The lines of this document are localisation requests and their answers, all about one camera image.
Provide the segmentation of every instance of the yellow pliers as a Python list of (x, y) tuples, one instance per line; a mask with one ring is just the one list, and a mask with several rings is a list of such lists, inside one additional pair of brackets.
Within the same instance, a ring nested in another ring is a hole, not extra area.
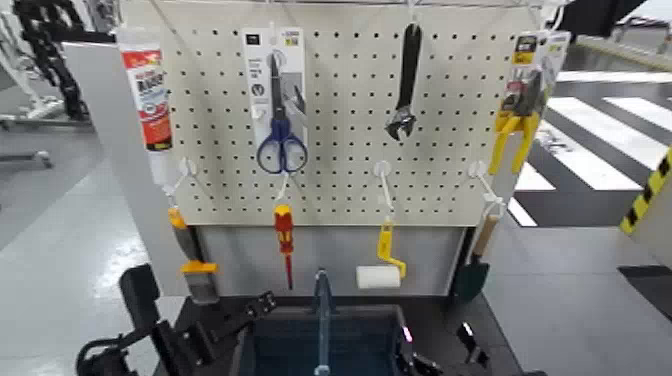
[(497, 174), (506, 142), (513, 132), (523, 132), (523, 142), (511, 164), (511, 172), (514, 174), (520, 172), (527, 157), (527, 152), (532, 146), (532, 141), (534, 141), (534, 134), (539, 127), (539, 112), (543, 108), (543, 97), (541, 72), (535, 70), (531, 73), (526, 89), (520, 95), (510, 96), (504, 100), (502, 110), (499, 111), (495, 120), (497, 140), (492, 150), (492, 160), (488, 168), (490, 175)]

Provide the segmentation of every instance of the screwdriver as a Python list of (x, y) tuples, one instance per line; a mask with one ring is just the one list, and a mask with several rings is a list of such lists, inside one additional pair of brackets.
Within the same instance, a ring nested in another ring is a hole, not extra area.
[(292, 237), (292, 209), (289, 205), (275, 207), (275, 231), (280, 241), (280, 253), (285, 255), (285, 270), (287, 272), (287, 285), (290, 290), (294, 288), (292, 279), (292, 252), (294, 251), (294, 239)]

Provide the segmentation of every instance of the pegboard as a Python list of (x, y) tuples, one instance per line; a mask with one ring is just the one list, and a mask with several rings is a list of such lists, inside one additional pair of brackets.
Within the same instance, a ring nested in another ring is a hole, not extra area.
[(472, 226), (482, 187), (470, 163), (489, 162), (491, 129), (515, 35), (534, 28), (526, 7), (418, 6), (423, 29), (412, 135), (384, 130), (396, 105), (406, 6), (160, 2), (124, 5), (130, 25), (161, 30), (175, 151), (199, 168), (177, 198), (190, 224), (270, 225), (282, 177), (257, 165), (239, 31), (305, 32), (309, 162), (289, 180), (297, 225), (379, 225), (377, 161), (400, 225)]

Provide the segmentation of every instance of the gray floor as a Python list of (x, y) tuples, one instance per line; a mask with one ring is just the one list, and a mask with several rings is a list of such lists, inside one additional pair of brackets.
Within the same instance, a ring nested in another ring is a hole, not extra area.
[[(56, 94), (48, 85), (41, 93)], [(16, 113), (28, 97), (14, 86), (0, 91), (0, 113)], [(57, 198), (85, 177), (103, 158), (98, 138), (89, 129), (13, 127), (0, 130), (0, 153), (46, 150), (54, 168), (39, 162), (0, 163), (0, 249)]]
[[(117, 288), (147, 254), (106, 162), (0, 252), (0, 369), (3, 375), (72, 375), (87, 341), (132, 329)], [(161, 298), (175, 320), (183, 298)], [(149, 374), (150, 343), (133, 348), (131, 364)]]
[(656, 261), (619, 229), (523, 229), (509, 218), (493, 244), (485, 295), (524, 370), (672, 374), (672, 323), (616, 270)]

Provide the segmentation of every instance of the product label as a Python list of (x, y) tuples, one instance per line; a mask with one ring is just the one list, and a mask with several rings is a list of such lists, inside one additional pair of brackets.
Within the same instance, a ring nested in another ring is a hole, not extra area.
[(168, 106), (168, 90), (164, 85), (161, 51), (123, 51), (122, 57), (133, 100), (142, 123), (148, 150), (167, 150), (173, 146)]
[(244, 28), (241, 42), (256, 145), (261, 145), (271, 134), (271, 55), (278, 65), (283, 103), (292, 132), (307, 144), (303, 30), (297, 27)]

